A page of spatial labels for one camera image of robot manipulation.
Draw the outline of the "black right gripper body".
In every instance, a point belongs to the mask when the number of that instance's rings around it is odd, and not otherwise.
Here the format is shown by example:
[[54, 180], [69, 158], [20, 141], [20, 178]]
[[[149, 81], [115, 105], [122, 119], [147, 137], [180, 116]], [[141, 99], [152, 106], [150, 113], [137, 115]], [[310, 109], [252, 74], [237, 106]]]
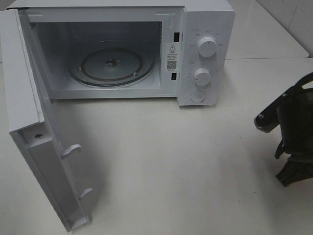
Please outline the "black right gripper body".
[[291, 87], [254, 119], [265, 133], [280, 127], [282, 140], [275, 156], [283, 153], [309, 155], [313, 152], [313, 90]]

